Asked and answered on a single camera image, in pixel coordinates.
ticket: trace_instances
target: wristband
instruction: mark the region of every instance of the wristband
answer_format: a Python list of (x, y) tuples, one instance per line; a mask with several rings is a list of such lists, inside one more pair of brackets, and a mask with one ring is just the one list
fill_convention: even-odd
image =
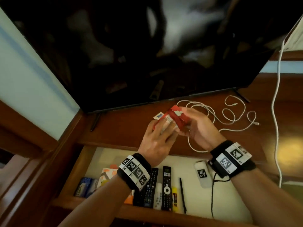
[(256, 168), (255, 163), (250, 159), (252, 155), (239, 143), (227, 140), (210, 152), (213, 156), (208, 164), (221, 177), (236, 176), (245, 170)]
[(120, 165), (117, 174), (130, 189), (141, 191), (150, 179), (152, 167), (139, 153), (128, 156)]

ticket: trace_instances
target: hand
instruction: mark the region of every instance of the hand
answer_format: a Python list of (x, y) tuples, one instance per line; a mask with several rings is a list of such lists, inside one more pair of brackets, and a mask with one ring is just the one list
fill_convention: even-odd
[(156, 122), (157, 120), (152, 120), (149, 123), (138, 149), (138, 153), (149, 162), (151, 167), (159, 165), (169, 155), (169, 151), (178, 136), (178, 132), (175, 131), (175, 123), (171, 122), (160, 134), (166, 119), (162, 119), (153, 131)]
[(226, 140), (205, 114), (193, 108), (180, 108), (186, 116), (191, 118), (190, 131), (181, 131), (179, 132), (180, 135), (191, 137), (204, 150), (209, 151)]

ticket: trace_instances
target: black tv screen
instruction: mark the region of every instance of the black tv screen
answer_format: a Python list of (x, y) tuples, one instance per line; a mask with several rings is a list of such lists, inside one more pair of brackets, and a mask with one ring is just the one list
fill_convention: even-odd
[(247, 87), (302, 0), (0, 0), (85, 112)]

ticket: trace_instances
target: black cable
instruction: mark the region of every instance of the black cable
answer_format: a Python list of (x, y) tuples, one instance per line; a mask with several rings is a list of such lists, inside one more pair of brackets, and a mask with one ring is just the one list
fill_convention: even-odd
[(230, 181), (230, 178), (228, 180), (222, 181), (222, 180), (215, 180), (217, 173), (214, 174), (214, 180), (212, 181), (212, 187), (211, 187), (211, 216), (214, 219), (214, 214), (212, 212), (212, 206), (213, 206), (213, 197), (214, 197), (214, 183), (215, 182), (228, 182)]

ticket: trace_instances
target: black pen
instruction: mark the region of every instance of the black pen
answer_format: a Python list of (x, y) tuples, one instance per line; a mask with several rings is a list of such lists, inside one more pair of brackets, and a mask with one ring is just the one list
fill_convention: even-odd
[(185, 206), (185, 201), (184, 201), (184, 194), (183, 194), (183, 187), (182, 187), (182, 180), (181, 180), (181, 178), (180, 178), (180, 186), (181, 186), (181, 195), (182, 195), (183, 209), (184, 209), (184, 213), (186, 214), (186, 206)]

